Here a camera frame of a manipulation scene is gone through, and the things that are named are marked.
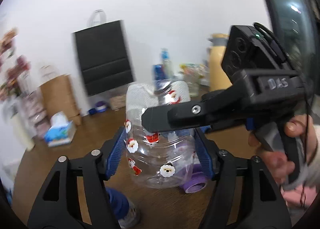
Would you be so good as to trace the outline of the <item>person's right hand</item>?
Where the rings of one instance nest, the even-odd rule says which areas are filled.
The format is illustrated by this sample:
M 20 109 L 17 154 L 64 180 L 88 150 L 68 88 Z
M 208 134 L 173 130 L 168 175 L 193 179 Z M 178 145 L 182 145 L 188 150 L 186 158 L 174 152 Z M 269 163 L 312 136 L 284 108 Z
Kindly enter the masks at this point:
M 248 143 L 278 184 L 319 187 L 319 126 L 311 116 L 271 122 L 251 133 Z

